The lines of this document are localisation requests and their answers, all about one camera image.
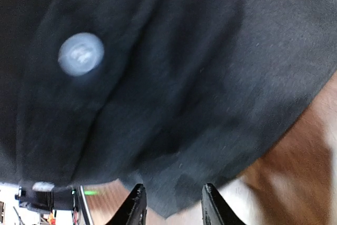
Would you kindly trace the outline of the black long sleeve shirt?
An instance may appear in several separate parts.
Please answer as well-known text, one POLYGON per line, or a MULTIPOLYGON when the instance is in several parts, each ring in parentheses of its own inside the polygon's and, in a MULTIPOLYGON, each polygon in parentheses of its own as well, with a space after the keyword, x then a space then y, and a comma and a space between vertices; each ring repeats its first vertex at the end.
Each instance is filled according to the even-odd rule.
POLYGON ((336 71, 336 0, 1 0, 1 181, 145 185, 168 217, 336 71))

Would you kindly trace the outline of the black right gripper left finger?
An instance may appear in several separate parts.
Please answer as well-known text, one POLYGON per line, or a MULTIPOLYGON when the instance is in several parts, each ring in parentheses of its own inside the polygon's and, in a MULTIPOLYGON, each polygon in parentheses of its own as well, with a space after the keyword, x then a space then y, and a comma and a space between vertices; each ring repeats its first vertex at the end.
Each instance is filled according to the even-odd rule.
POLYGON ((137 184, 106 225, 145 225, 147 214, 146 190, 137 184))

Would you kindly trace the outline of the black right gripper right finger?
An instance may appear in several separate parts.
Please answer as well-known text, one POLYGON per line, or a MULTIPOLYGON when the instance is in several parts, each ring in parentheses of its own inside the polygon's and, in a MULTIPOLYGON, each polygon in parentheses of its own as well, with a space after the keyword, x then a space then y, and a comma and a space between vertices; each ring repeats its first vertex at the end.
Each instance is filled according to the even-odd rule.
POLYGON ((204 225, 245 225, 211 183, 203 186, 201 204, 204 225))

